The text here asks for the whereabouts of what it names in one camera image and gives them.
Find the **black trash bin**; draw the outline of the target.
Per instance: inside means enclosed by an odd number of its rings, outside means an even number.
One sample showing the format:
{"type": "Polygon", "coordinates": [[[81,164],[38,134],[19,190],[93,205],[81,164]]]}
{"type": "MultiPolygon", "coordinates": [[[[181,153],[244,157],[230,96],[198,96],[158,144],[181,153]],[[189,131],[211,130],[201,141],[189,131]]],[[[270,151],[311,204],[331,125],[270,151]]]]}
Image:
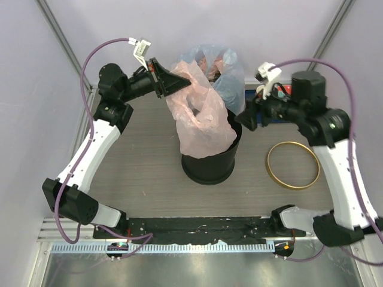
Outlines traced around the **black trash bin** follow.
{"type": "Polygon", "coordinates": [[[235,155],[242,136],[242,126],[235,121],[235,114],[228,110],[227,120],[236,132],[236,139],[231,146],[220,154],[205,158],[181,156],[181,166],[184,173],[192,181],[201,185],[217,185],[224,182],[233,172],[235,155]]]}

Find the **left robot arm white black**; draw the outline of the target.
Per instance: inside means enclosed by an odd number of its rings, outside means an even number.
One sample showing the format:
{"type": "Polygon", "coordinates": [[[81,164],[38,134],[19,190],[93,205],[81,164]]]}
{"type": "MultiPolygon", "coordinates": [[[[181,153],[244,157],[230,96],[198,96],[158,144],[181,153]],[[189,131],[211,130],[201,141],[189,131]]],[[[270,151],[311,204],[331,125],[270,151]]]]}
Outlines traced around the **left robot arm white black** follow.
{"type": "Polygon", "coordinates": [[[115,63],[103,66],[98,83],[101,101],[91,117],[89,134],[57,178],[46,179],[42,185],[50,209],[81,225],[106,226],[113,238],[122,238],[127,233],[126,214],[88,195],[92,179],[130,121],[133,108],[129,101],[151,92],[158,97],[169,96],[190,84],[190,80],[169,72],[155,58],[131,77],[115,63]]]}

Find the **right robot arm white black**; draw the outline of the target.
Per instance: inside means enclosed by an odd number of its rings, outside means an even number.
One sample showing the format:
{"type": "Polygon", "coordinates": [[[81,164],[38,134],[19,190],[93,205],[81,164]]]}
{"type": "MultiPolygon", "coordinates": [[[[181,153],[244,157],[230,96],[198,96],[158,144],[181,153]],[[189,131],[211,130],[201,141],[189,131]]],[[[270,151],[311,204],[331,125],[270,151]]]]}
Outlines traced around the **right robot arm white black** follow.
{"type": "Polygon", "coordinates": [[[322,167],[332,197],[331,211],[301,209],[287,205],[272,212],[270,229],[277,236],[298,229],[316,235],[327,247],[351,245],[382,231],[382,218],[373,208],[358,168],[354,142],[349,139],[351,120],[341,109],[327,105],[326,79],[316,71],[295,72],[291,76],[291,94],[278,97],[280,69],[258,71],[262,83],[257,96],[246,102],[235,120],[254,131],[257,117],[266,127],[272,120],[294,123],[322,167]]]}

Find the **pink plastic trash bag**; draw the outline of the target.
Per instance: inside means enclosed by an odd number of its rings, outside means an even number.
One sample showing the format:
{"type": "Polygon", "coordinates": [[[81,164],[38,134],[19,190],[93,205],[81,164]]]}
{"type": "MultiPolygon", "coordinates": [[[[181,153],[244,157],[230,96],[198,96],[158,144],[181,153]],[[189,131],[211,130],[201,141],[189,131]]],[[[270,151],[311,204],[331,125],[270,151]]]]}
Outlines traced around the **pink plastic trash bag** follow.
{"type": "Polygon", "coordinates": [[[228,111],[219,94],[195,61],[178,62],[172,73],[191,84],[167,96],[167,106],[175,120],[180,153],[205,158],[225,152],[236,139],[228,122],[228,111]]]}

